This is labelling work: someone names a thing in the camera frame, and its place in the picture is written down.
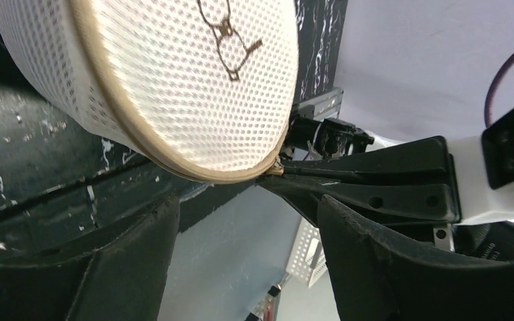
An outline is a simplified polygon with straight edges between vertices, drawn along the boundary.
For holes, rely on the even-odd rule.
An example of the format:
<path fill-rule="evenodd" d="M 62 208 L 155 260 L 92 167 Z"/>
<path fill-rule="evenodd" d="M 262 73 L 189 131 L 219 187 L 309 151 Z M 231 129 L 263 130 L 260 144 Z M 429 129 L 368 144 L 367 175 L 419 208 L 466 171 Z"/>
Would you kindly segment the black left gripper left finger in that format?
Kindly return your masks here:
<path fill-rule="evenodd" d="M 171 195 L 52 253 L 0 262 L 0 320 L 156 320 L 179 215 Z"/>

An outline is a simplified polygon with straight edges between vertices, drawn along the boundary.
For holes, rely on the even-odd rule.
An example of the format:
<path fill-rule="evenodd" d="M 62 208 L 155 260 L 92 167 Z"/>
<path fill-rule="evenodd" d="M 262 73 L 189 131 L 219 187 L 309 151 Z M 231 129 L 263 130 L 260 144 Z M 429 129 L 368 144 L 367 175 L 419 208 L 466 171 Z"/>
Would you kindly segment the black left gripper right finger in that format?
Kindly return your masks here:
<path fill-rule="evenodd" d="M 342 320 L 514 320 L 514 261 L 411 239 L 324 196 L 317 210 Z"/>

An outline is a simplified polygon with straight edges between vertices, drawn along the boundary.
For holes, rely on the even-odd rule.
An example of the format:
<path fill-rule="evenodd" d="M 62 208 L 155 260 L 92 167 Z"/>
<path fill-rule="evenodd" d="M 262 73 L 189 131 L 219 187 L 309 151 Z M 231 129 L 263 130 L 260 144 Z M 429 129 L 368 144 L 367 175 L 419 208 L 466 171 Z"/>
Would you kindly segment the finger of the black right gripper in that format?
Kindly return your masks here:
<path fill-rule="evenodd" d="M 446 174 L 450 161 L 446 140 L 434 136 L 327 160 L 284 161 L 285 175 L 344 177 Z"/>
<path fill-rule="evenodd" d="M 458 199 L 446 184 L 377 186 L 304 177 L 260 177 L 257 183 L 278 195 L 309 223 L 328 195 L 381 224 L 439 224 L 460 220 Z"/>

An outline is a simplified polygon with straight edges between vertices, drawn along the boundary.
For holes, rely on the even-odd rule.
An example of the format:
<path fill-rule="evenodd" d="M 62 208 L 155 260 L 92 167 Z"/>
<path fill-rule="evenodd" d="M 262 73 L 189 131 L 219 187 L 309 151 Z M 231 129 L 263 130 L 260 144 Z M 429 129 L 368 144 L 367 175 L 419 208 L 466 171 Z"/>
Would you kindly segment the white mesh bag tan trim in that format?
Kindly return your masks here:
<path fill-rule="evenodd" d="M 0 1 L 0 34 L 48 102 L 176 175 L 238 183 L 278 158 L 292 1 Z"/>

